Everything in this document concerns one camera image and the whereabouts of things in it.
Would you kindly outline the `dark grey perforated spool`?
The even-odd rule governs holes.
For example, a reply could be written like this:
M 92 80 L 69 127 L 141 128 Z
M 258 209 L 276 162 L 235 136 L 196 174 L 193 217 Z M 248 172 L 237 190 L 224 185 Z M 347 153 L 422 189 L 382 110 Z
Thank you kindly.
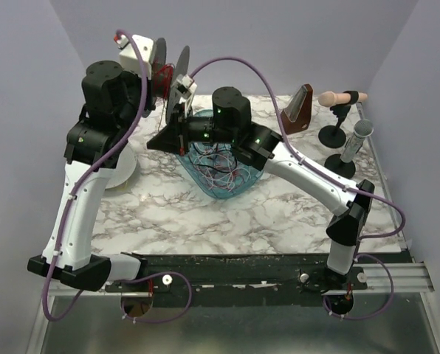
M 153 95 L 164 102 L 164 121 L 168 124 L 173 107 L 180 101 L 181 94 L 174 88 L 178 76 L 188 73 L 190 47 L 185 46 L 175 64 L 166 62 L 167 45 L 164 38 L 155 40 L 154 62 L 152 66 Z

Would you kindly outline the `teal transparent plastic bin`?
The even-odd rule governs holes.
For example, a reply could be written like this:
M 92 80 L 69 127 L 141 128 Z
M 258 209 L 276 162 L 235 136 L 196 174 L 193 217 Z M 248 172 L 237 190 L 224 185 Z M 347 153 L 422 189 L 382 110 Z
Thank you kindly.
M 200 189 L 211 198 L 229 199 L 254 186 L 263 173 L 233 155 L 235 139 L 194 142 L 179 163 Z

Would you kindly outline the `brown wooden metronome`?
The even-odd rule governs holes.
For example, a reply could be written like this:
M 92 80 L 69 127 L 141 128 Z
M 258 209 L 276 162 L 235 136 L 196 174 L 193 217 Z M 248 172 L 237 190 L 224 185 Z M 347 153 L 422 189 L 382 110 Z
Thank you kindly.
M 281 122 L 286 135 L 300 133 L 309 128 L 312 119 L 313 88 L 302 85 L 281 112 Z

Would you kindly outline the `black stand of silver microphone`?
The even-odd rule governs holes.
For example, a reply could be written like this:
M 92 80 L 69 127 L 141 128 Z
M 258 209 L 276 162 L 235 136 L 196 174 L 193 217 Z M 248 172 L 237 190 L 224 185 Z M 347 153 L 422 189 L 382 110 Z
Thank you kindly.
M 351 179 L 356 173 L 354 162 L 344 162 L 340 154 L 329 156 L 324 163 L 324 167 L 344 178 Z

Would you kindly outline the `silver mesh microphone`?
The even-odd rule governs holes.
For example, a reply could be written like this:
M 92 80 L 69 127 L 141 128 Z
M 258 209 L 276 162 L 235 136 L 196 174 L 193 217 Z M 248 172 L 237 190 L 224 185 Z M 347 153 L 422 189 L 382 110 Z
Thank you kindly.
M 352 134 L 345 144 L 345 149 L 340 160 L 349 163 L 356 156 L 364 141 L 374 132 L 374 126 L 370 120 L 361 119 L 353 128 Z

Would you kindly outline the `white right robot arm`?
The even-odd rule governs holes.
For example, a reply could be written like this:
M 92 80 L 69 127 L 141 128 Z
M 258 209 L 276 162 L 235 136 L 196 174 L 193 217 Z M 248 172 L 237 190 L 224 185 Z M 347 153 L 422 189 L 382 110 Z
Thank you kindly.
M 233 87 L 212 95 L 213 115 L 195 117 L 187 103 L 176 103 L 165 127 L 147 143 L 149 150 L 185 155 L 193 143 L 229 144 L 238 162 L 295 185 L 332 214 L 326 234 L 331 239 L 327 268 L 347 275 L 357 239 L 371 210 L 374 185 L 342 178 L 302 156 L 279 133 L 252 121 L 250 101 Z

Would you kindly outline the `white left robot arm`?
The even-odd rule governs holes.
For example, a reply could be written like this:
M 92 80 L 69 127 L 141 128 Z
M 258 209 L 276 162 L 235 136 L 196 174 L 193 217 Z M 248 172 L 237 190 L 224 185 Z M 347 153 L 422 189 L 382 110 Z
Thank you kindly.
M 102 60 L 86 69 L 81 83 L 85 103 L 66 135 L 65 180 L 55 225 L 42 254 L 29 259 L 28 271 L 83 291 L 137 275 L 139 261 L 93 254 L 91 242 L 120 152 L 140 117 L 151 110 L 150 70 L 141 60 L 133 68 Z

